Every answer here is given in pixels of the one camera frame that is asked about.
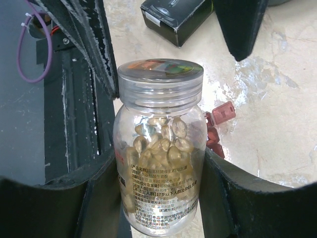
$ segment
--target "black metal frame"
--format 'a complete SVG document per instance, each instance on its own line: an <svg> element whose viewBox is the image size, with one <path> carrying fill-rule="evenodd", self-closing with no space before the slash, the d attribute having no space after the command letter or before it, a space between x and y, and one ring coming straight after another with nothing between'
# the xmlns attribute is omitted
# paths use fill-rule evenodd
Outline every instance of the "black metal frame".
<svg viewBox="0 0 317 238"><path fill-rule="evenodd" d="M125 220L120 216L111 145L111 99L118 96L118 88L103 1L36 2L65 33L53 36L53 71L45 79L45 156L46 163L51 163L46 171L50 181L27 186L0 178L1 237L130 237L130 231L117 233L118 227L127 229L128 225L119 225ZM229 50L239 52L236 58L243 59L253 48L267 1L234 2L214 0ZM239 11L243 4L252 5L248 7L253 12L244 21L249 18L247 22L253 24L243 25L241 20L239 27L249 37L231 44L232 31L226 32L229 20L223 16L233 12L233 7ZM234 21L237 15L228 18ZM64 38L71 43L64 44ZM46 52L44 47L39 41L38 63L46 63L46 55L40 54ZM317 183L299 189L283 187L239 169L209 149L206 152L200 193L205 237L317 237L316 200Z"/></svg>

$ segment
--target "gray floor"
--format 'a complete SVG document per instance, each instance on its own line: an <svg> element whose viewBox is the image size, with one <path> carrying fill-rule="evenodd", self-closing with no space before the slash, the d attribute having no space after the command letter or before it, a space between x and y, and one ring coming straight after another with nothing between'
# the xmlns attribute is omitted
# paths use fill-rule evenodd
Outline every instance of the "gray floor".
<svg viewBox="0 0 317 238"><path fill-rule="evenodd" d="M0 176L26 184L45 182L44 88L29 84L16 69L16 49L25 13L21 0L3 1L0 8ZM36 40L26 34L22 59L25 74L36 78Z"/></svg>

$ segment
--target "black box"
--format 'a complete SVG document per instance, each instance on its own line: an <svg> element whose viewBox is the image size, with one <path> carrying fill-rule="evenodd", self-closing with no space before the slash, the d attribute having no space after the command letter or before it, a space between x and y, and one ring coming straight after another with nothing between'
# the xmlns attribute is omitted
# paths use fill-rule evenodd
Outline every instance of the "black box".
<svg viewBox="0 0 317 238"><path fill-rule="evenodd" d="M212 0L146 0L141 5L145 24L181 47L212 13Z"/></svg>

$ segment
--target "bottle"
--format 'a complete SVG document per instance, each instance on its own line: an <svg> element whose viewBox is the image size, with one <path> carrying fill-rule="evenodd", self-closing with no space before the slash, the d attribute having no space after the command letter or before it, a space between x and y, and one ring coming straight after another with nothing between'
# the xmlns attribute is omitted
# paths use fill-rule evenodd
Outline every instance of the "bottle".
<svg viewBox="0 0 317 238"><path fill-rule="evenodd" d="M123 106L113 142L124 214L154 237L178 233L194 218L207 125L197 106L204 69L177 59L118 68Z"/></svg>

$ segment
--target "screw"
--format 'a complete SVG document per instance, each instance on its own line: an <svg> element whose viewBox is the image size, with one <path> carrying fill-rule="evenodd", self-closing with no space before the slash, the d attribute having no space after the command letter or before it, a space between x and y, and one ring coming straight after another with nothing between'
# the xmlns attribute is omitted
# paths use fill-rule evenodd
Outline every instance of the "screw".
<svg viewBox="0 0 317 238"><path fill-rule="evenodd" d="M69 43L69 39L64 38L64 39L63 39L63 43L64 43L64 45L67 45L67 44Z"/></svg>

